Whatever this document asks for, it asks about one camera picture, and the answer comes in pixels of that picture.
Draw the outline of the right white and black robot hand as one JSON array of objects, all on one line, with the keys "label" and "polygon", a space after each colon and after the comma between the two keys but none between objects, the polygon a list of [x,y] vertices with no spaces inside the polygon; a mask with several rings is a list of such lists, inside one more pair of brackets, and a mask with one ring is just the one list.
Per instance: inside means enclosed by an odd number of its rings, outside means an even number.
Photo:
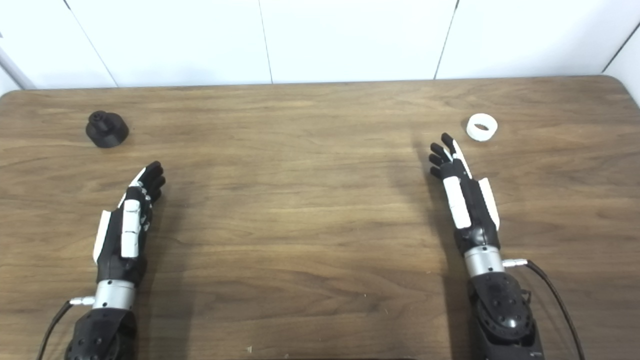
[{"label": "right white and black robot hand", "polygon": [[489,179],[473,177],[454,137],[444,132],[430,144],[430,175],[443,185],[461,255],[474,248],[500,249],[499,215]]}]

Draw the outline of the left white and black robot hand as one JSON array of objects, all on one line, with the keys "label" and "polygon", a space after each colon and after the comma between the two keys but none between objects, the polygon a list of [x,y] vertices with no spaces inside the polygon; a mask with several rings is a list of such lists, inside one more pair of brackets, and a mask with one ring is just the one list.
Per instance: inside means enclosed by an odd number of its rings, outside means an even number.
[{"label": "left white and black robot hand", "polygon": [[96,282],[126,281],[138,286],[147,272],[147,233],[154,205],[166,183],[159,161],[143,167],[113,210],[103,210],[93,248]]}]

